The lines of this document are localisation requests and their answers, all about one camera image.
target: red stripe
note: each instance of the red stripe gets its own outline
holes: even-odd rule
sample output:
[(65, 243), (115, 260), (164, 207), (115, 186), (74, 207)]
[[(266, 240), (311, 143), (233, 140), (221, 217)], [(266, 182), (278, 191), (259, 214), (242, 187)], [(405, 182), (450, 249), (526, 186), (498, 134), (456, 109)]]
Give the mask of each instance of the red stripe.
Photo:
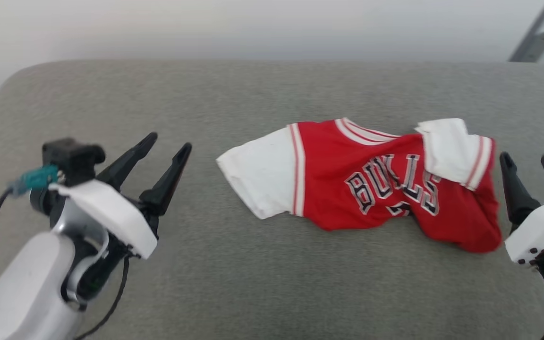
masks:
[(381, 133), (381, 132), (376, 131), (376, 130), (367, 129), (365, 127), (361, 127), (360, 125), (356, 125), (353, 122), (348, 122), (348, 124), (352, 125), (355, 128), (363, 129), (365, 131), (369, 131), (369, 133), (376, 134), (378, 136), (387, 137), (387, 138), (397, 138), (397, 137), (399, 137), (399, 136), (396, 136), (396, 135), (393, 135), (393, 134), (385, 134), (385, 133)]
[(389, 142), (388, 140), (376, 140), (376, 139), (370, 139), (370, 138), (366, 138), (365, 136), (357, 133), (356, 131), (350, 129), (348, 127), (348, 125), (343, 121), (343, 119), (341, 120), (341, 124), (343, 124), (343, 126), (348, 129), (351, 133), (355, 134), (356, 136), (364, 139), (364, 140), (368, 140), (369, 142), (374, 142), (374, 143), (385, 143), (385, 142)]
[(297, 211), (297, 205), (298, 205), (298, 146), (297, 142), (295, 140), (295, 132), (294, 132), (294, 124), (289, 125), (289, 129), (291, 130), (291, 141), (293, 141), (293, 153), (295, 154), (295, 183), (293, 185), (293, 212), (292, 214), (295, 215), (295, 211)]
[(480, 143), (477, 147), (477, 158), (475, 164), (473, 164), (473, 169), (471, 170), (471, 174), (469, 178), (467, 179), (467, 183), (465, 184), (466, 187), (470, 185), (471, 180), (473, 179), (473, 175), (475, 174), (477, 167), (480, 164), (480, 159), (482, 159), (482, 146), (484, 146), (484, 142), (482, 140), (482, 136), (477, 136), (480, 139)]

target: teal connector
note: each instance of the teal connector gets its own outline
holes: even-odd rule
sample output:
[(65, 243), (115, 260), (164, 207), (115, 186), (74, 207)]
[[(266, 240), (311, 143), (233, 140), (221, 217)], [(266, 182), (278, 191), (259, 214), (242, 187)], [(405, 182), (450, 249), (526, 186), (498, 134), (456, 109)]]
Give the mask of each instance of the teal connector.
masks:
[(12, 195), (14, 197), (22, 196), (32, 189), (43, 189), (48, 187), (50, 183), (58, 181), (58, 167), (55, 165), (44, 166), (25, 172), (17, 181), (9, 184), (12, 188)]

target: gray table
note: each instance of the gray table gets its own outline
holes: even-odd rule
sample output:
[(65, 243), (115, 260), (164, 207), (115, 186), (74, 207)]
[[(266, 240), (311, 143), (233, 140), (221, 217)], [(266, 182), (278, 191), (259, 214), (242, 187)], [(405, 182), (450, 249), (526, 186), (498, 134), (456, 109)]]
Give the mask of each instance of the gray table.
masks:
[[(123, 186), (138, 196), (185, 142), (194, 152), (148, 261), (133, 260), (119, 308), (93, 339), (537, 339), (540, 276), (505, 249), (468, 254), (401, 218), (324, 232), (280, 215), (258, 220), (214, 159), (301, 120), (346, 116), (394, 134), (463, 118), (510, 151), (544, 202), (544, 66), (338, 62), (75, 61), (24, 69), (0, 91), (0, 192), (65, 136), (114, 159), (160, 138)], [(500, 172), (497, 196), (503, 202)], [(501, 208), (503, 232), (509, 228)], [(27, 199), (0, 215), (0, 273), (47, 230)], [(86, 316), (108, 310), (120, 271)]]

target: red jersey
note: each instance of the red jersey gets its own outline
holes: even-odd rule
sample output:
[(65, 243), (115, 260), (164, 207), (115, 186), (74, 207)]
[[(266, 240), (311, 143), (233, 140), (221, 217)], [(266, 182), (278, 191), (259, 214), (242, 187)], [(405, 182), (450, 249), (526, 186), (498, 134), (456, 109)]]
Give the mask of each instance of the red jersey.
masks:
[(348, 119), (300, 122), (231, 149), (218, 163), (260, 218), (289, 211), (322, 229), (344, 230), (413, 215), (430, 238), (470, 252), (496, 249), (501, 233), (491, 176), (494, 143), (468, 135), (474, 155), (469, 165), (458, 164), (459, 170), (469, 168), (458, 183), (425, 169), (449, 153), (441, 149), (440, 157), (426, 162), (425, 136), (380, 133)]

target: red fabric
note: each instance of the red fabric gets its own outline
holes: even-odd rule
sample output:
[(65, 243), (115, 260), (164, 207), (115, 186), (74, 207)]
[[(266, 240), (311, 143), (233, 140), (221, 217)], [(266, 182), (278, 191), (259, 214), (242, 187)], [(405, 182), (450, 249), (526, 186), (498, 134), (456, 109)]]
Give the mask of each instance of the red fabric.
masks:
[[(428, 237), (454, 242), (466, 251), (490, 252), (500, 245), (498, 204), (491, 176), (494, 143), (481, 183), (477, 190), (471, 191), (459, 183), (432, 177), (425, 171), (421, 134), (367, 146), (347, 138), (333, 120), (301, 122), (298, 128), (305, 150), (304, 217), (320, 228), (373, 228), (392, 217), (414, 215)], [(376, 164), (385, 164), (389, 155), (391, 165), (385, 167), (387, 174), (384, 175), (383, 166), (375, 167), (375, 157), (379, 157)], [(370, 173), (376, 171), (376, 177), (368, 174), (368, 164), (371, 165)], [(410, 186), (409, 166), (414, 169), (410, 173), (411, 176), (414, 174)], [(364, 179), (365, 187), (360, 185), (359, 178)], [(390, 191), (383, 185), (384, 179)], [(380, 185), (376, 186), (374, 180), (380, 181)], [(370, 194), (374, 204), (367, 204)], [(392, 206), (397, 207), (393, 213), (388, 209)]]

